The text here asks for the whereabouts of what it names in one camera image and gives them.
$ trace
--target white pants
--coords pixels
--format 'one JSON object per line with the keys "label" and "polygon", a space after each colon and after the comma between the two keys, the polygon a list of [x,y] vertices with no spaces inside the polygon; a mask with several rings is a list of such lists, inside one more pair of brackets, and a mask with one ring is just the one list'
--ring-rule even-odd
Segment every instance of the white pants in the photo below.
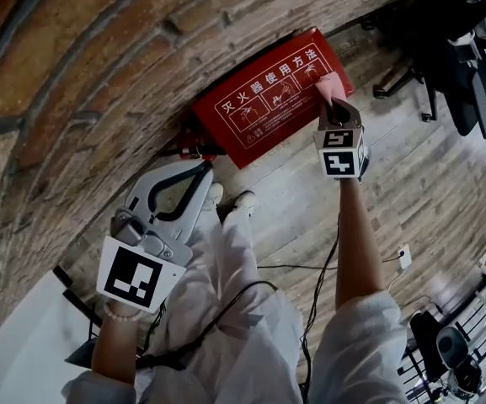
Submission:
{"label": "white pants", "polygon": [[[166,313],[147,354],[163,354],[192,342],[243,287],[260,280],[249,218],[243,209],[233,210],[223,224],[216,210],[201,211],[190,246],[194,257],[168,298]],[[271,293],[266,285],[248,289],[217,324],[216,333],[222,332],[230,339],[216,340],[218,349],[214,354],[200,354],[211,347],[209,344],[185,361],[187,369],[210,394],[215,395],[222,385],[218,368],[234,364],[259,320],[250,312]]]}

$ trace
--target wooden floor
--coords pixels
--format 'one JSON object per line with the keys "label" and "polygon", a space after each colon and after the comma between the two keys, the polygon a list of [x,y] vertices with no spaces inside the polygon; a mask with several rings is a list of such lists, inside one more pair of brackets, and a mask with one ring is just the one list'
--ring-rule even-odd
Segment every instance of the wooden floor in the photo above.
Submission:
{"label": "wooden floor", "polygon": [[[439,121],[422,123],[419,114],[427,108],[427,98],[424,86],[416,82],[394,98],[373,99],[372,84],[399,57],[396,50],[382,46],[376,32],[355,26],[334,35],[330,43],[355,84],[350,102],[361,113],[366,144],[371,145],[372,161],[363,187],[382,258],[395,256],[407,242],[414,260],[392,287],[403,319],[428,304],[428,298],[409,303],[420,295],[451,310],[471,291],[477,280],[473,265],[486,251],[486,141],[478,129],[460,137],[443,98],[439,98]],[[334,242],[339,184],[322,175],[312,143],[316,128],[314,122],[244,170],[237,170],[225,157],[214,163],[216,180],[225,189],[223,202],[246,189],[259,197],[261,206],[252,217],[259,265],[320,266]],[[89,241],[96,246],[89,253],[96,256],[99,241]],[[72,264],[73,278],[96,271],[90,261],[85,263],[67,262]],[[384,265],[388,281],[397,277],[397,266]],[[318,271],[261,271],[306,319]],[[80,280],[82,293],[91,295],[92,279],[81,275]],[[308,337],[312,353],[334,314],[335,280],[335,272],[329,272]]]}

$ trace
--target black chair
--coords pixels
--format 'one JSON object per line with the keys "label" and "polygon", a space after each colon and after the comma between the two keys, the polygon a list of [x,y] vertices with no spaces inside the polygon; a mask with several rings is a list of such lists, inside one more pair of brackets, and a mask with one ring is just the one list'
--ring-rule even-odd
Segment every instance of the black chair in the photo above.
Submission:
{"label": "black chair", "polygon": [[409,326],[425,362],[426,379],[429,382],[435,382],[447,372],[435,344],[443,326],[428,311],[415,314],[409,322]]}
{"label": "black chair", "polygon": [[375,98],[395,94],[412,79],[425,82],[430,113],[437,119],[435,92],[445,94],[454,124],[462,136],[478,123],[486,139],[486,38],[453,45],[486,18],[486,0],[409,0],[385,7],[365,19],[364,28],[378,28],[399,45],[413,65],[390,89],[374,87]]}

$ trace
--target shoe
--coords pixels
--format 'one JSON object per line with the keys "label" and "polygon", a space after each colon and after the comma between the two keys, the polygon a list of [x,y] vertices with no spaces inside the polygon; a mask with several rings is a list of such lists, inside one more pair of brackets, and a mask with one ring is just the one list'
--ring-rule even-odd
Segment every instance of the shoe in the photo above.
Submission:
{"label": "shoe", "polygon": [[252,216],[254,212],[254,208],[258,204],[258,196],[255,195],[254,192],[246,191],[239,195],[239,197],[235,200],[235,208],[242,208],[244,209],[248,217]]}
{"label": "shoe", "polygon": [[203,211],[215,210],[218,204],[220,204],[223,195],[224,195],[224,188],[220,183],[211,184],[201,209]]}

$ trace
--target pink object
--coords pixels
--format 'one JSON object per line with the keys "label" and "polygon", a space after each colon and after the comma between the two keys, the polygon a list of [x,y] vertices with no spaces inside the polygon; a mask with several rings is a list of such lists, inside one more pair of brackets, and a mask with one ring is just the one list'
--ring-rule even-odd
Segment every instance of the pink object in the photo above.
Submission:
{"label": "pink object", "polygon": [[328,104],[331,106],[333,106],[332,98],[339,98],[344,101],[347,100],[345,97],[344,84],[342,84],[340,76],[337,72],[330,72],[323,75],[315,83],[315,86],[318,88],[318,91],[321,93],[323,98],[327,100]]}

